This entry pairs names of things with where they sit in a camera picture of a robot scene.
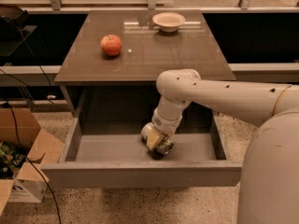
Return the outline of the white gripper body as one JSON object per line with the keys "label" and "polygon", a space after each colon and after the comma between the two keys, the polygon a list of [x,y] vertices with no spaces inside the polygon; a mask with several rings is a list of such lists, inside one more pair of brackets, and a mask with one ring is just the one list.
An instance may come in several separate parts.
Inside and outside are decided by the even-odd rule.
{"label": "white gripper body", "polygon": [[151,122],[154,127],[163,135],[171,137],[176,132],[180,122],[182,120],[182,115],[175,117],[174,119],[165,118],[162,116],[158,109],[155,109]]}

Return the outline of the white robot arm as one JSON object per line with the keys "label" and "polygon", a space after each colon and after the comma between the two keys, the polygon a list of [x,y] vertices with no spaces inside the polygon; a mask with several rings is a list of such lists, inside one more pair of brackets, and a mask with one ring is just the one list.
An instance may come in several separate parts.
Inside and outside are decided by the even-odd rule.
{"label": "white robot arm", "polygon": [[299,87],[211,81],[193,69],[156,79],[161,98],[141,131],[151,151],[167,154],[183,111],[196,103],[258,127],[240,179],[237,224],[299,224]]}

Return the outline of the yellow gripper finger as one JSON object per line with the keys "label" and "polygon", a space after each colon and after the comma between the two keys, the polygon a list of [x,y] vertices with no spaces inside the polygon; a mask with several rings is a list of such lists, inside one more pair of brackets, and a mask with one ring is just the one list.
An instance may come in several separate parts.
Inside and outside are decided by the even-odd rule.
{"label": "yellow gripper finger", "polygon": [[153,151],[162,141],[163,135],[156,131],[149,131],[146,138],[146,146],[150,151]]}

